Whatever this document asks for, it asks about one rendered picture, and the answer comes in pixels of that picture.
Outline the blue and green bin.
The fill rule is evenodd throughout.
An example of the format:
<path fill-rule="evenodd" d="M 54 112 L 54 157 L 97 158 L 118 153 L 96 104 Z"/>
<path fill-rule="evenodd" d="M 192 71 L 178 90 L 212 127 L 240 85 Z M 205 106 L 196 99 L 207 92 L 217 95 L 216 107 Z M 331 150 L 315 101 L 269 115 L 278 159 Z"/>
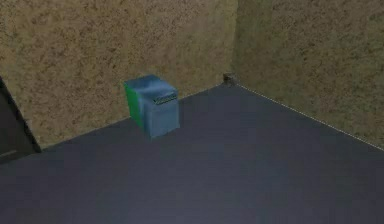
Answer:
<path fill-rule="evenodd" d="M 130 117 L 153 139 L 180 127 L 178 91 L 150 74 L 124 82 Z"/>

